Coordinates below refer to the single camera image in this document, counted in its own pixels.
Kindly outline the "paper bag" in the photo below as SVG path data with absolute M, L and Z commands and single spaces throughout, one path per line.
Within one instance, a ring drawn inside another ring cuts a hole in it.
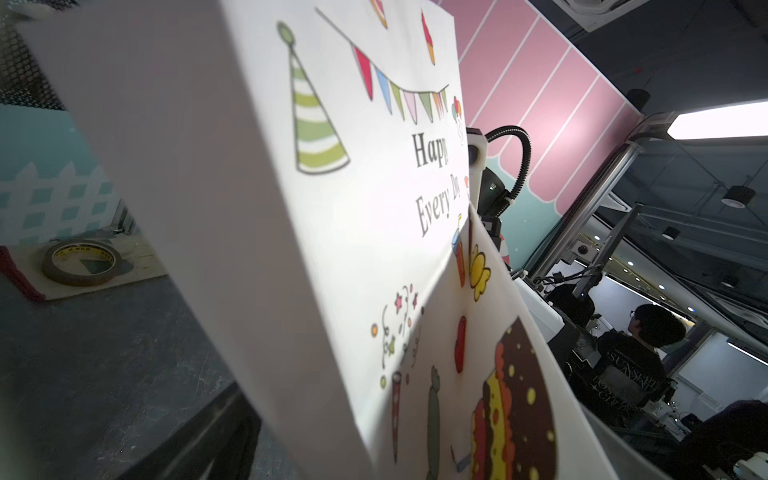
M 310 479 L 613 479 L 470 196 L 430 1 L 104 1 L 19 33 Z

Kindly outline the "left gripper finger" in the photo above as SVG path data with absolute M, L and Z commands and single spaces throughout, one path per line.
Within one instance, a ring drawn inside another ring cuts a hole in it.
M 261 427 L 261 418 L 233 383 L 121 477 L 247 479 Z

